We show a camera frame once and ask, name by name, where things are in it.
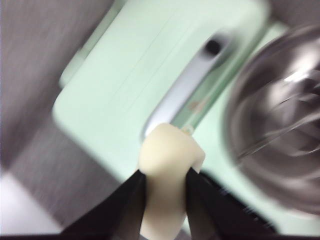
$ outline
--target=mint green stand mixer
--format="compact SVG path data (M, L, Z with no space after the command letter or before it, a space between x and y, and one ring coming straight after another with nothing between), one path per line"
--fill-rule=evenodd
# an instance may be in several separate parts
M224 141L231 83L252 54L286 29L269 19L264 1L115 1L63 72L53 117L122 182L136 169L150 123L165 121L154 117L157 110L169 109L166 121L193 132L206 152L202 169L248 211L258 213L279 233L319 235L319 216L289 209L266 196L239 171ZM201 77L192 68L203 60L199 53L210 41L211 51L218 51ZM185 84L193 84L189 91L172 88L179 86L178 80L183 86L188 79L199 81ZM171 94L177 96L172 98L176 102L166 103L172 89L180 90Z

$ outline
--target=white surface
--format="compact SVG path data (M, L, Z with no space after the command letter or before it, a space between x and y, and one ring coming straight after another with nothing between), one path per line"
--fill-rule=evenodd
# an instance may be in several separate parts
M62 227L10 173L1 176L1 235L59 233Z
M139 169L146 175L146 207L140 233L150 240L172 240L186 217L186 174L197 172L205 153L196 141L168 123L145 139Z

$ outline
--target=white plastic piece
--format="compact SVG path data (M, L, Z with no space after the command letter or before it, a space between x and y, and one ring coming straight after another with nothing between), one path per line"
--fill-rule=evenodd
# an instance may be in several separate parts
M196 141L168 123L144 140L138 167L146 175L146 208L140 233L150 240L173 240L186 217L186 174L200 171L204 151Z

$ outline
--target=metal bowl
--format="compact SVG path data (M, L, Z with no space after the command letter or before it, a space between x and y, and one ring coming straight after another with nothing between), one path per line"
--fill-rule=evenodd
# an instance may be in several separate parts
M246 65L229 101L227 138L261 190L320 214L320 25L288 32Z

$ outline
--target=cream object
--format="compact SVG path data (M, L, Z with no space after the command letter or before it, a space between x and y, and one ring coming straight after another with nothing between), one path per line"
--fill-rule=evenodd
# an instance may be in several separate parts
M186 217L186 174L205 159L196 141L162 123L144 140L139 170L146 175L146 208L140 233L149 240L173 240Z

